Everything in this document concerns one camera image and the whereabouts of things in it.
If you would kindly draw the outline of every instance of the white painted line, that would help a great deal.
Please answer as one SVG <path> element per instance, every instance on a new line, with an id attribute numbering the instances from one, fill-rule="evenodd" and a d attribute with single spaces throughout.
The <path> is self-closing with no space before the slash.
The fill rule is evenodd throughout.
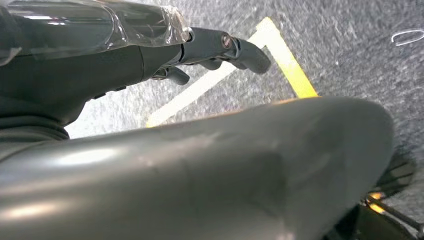
<path id="1" fill-rule="evenodd" d="M 266 36 L 264 36 L 264 32 L 258 29 L 258 31 L 255 32 L 247 41 L 262 49 L 265 47 Z M 167 119 L 194 102 L 236 69 L 237 68 L 231 63 L 223 62 L 221 67 L 217 70 L 208 71 L 199 80 L 187 87 L 187 89 L 178 94 L 167 104 L 152 113 L 146 126 L 150 128 L 164 123 Z"/>

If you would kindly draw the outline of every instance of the parking space marking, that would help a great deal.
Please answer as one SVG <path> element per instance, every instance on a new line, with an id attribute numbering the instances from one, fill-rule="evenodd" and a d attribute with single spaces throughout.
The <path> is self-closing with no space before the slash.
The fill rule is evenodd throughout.
<path id="1" fill-rule="evenodd" d="M 259 23 L 258 28 L 263 29 L 267 33 L 266 47 L 284 73 L 297 97 L 317 97 L 317 92 L 281 37 L 280 30 L 273 21 L 266 17 Z"/>
<path id="2" fill-rule="evenodd" d="M 260 49 L 265 46 L 268 48 L 298 98 L 318 96 L 314 87 L 309 82 L 308 77 L 305 75 L 286 42 L 281 37 L 280 31 L 269 17 L 264 18 L 256 26 L 256 32 L 248 41 L 255 44 Z M 150 128 L 164 123 L 167 119 L 194 102 L 236 69 L 237 68 L 232 64 L 223 62 L 221 67 L 217 70 L 208 71 L 199 80 L 174 97 L 170 102 L 152 113 L 146 126 Z"/>

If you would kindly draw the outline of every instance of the handlebar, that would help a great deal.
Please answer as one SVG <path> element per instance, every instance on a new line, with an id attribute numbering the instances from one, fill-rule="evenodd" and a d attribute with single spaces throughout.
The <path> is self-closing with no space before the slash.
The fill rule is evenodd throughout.
<path id="1" fill-rule="evenodd" d="M 177 68 L 179 65 L 199 64 L 214 70 L 222 61 L 228 61 L 239 69 L 249 68 L 260 74 L 271 65 L 255 45 L 226 32 L 192 28 L 190 36 L 183 44 L 132 45 L 58 59 L 17 56 L 0 66 L 0 118 L 43 116 L 66 126 L 77 119 L 85 102 L 107 92 L 149 78 L 187 83 L 190 77 Z"/>

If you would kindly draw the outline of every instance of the handlebar grip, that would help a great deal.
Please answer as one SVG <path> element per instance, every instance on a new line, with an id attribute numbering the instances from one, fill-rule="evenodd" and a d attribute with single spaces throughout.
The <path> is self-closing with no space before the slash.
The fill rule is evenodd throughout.
<path id="1" fill-rule="evenodd" d="M 242 63 L 256 74 L 266 73 L 271 66 L 271 61 L 267 55 L 253 43 L 241 39 L 238 41 L 241 51 L 237 62 Z"/>
<path id="2" fill-rule="evenodd" d="M 183 72 L 181 69 L 175 66 L 171 66 L 168 69 L 167 78 L 180 86 L 187 84 L 190 80 L 190 76 L 187 75 L 187 73 Z"/>

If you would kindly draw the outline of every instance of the bolt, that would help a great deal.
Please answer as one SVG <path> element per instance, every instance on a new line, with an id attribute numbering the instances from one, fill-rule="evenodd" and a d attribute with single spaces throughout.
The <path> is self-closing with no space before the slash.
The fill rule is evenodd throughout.
<path id="1" fill-rule="evenodd" d="M 231 47 L 232 38 L 230 35 L 228 35 L 228 33 L 222 34 L 221 40 L 222 40 L 222 45 L 224 46 L 224 48 L 229 49 Z"/>

